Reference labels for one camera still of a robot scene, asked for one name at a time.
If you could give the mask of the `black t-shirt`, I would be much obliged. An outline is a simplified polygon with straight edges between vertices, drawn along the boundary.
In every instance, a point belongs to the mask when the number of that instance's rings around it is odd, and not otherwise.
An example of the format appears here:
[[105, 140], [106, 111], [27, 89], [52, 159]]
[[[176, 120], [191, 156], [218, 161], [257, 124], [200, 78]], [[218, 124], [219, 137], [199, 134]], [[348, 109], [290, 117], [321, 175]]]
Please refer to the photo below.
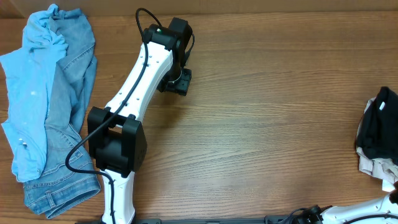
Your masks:
[[397, 164], [397, 94], [383, 86], [364, 112], [357, 146], [369, 159]]

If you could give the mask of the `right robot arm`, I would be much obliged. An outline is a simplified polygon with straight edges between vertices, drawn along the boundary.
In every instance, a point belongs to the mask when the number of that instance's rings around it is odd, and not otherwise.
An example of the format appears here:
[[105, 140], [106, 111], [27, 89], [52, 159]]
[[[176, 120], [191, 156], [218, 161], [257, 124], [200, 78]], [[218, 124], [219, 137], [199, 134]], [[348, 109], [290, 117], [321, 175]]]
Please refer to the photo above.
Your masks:
[[339, 207], [314, 206], [297, 215], [292, 223], [304, 224], [397, 224], [397, 182], [385, 197]]

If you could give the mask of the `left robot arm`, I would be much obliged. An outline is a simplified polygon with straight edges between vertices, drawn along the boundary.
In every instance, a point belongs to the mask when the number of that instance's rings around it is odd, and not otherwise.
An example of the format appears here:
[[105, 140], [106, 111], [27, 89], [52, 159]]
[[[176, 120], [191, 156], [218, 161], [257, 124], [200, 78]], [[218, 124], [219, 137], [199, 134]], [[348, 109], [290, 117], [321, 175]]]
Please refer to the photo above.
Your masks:
[[106, 173], [101, 223], [132, 223], [134, 174], [143, 163], [147, 141], [142, 121], [155, 91], [185, 96], [192, 78], [185, 67], [194, 45], [192, 28], [174, 17], [168, 27], [144, 29], [139, 57], [121, 89], [104, 108], [87, 117], [89, 154]]

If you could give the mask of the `light blue shirt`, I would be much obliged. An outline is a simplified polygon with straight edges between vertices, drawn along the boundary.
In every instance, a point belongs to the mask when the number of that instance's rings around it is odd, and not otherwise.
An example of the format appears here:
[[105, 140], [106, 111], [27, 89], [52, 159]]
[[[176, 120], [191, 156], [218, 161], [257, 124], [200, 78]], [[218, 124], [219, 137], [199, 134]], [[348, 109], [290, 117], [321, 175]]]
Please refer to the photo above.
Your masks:
[[56, 63], [66, 56], [67, 43], [50, 28], [60, 12], [56, 4], [31, 14], [23, 29], [21, 48], [1, 56], [9, 102], [2, 123], [14, 155], [11, 170], [18, 182], [38, 179], [47, 159], [44, 128]]

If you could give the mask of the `blue denim jeans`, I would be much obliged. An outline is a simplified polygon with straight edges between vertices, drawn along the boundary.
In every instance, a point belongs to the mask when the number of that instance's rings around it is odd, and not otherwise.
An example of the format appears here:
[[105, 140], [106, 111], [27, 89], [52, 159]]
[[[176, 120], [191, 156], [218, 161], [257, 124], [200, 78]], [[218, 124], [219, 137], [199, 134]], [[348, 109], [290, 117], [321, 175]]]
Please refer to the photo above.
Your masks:
[[24, 202], [34, 213], [54, 218], [95, 196], [100, 190], [81, 141], [86, 109], [95, 83], [95, 37], [80, 9], [59, 10], [51, 5], [49, 28], [62, 35], [68, 47], [55, 64], [55, 80], [44, 128], [47, 160], [41, 176], [24, 183]]

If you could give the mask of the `folded beige garment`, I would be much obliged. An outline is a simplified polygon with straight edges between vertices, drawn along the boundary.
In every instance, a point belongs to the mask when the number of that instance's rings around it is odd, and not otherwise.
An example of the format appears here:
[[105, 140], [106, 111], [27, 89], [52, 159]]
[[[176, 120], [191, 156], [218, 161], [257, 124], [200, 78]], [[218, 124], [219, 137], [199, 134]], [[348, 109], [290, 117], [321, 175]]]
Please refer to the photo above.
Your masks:
[[[368, 101], [364, 112], [366, 111], [366, 109], [369, 107], [370, 103], [374, 99], [375, 98], [371, 98]], [[361, 129], [362, 120], [363, 117], [358, 127], [356, 140], [359, 131]], [[369, 159], [365, 156], [362, 148], [357, 146], [357, 144], [356, 144], [356, 152], [359, 156], [359, 170], [361, 172], [364, 172], [365, 174], [368, 174], [377, 179], [381, 179], [384, 183], [388, 183], [389, 185], [392, 185], [393, 183], [397, 182], [397, 164], [396, 165], [393, 164], [391, 159]]]

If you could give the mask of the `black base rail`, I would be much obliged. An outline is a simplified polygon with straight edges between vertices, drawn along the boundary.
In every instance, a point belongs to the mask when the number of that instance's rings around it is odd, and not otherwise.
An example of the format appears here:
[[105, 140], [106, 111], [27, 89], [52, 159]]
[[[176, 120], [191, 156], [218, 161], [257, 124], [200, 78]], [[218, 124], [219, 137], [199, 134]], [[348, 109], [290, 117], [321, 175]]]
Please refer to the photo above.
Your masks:
[[136, 219], [130, 224], [271, 224], [294, 223], [295, 215], [268, 215], [264, 218], [188, 219], [161, 220], [159, 218]]

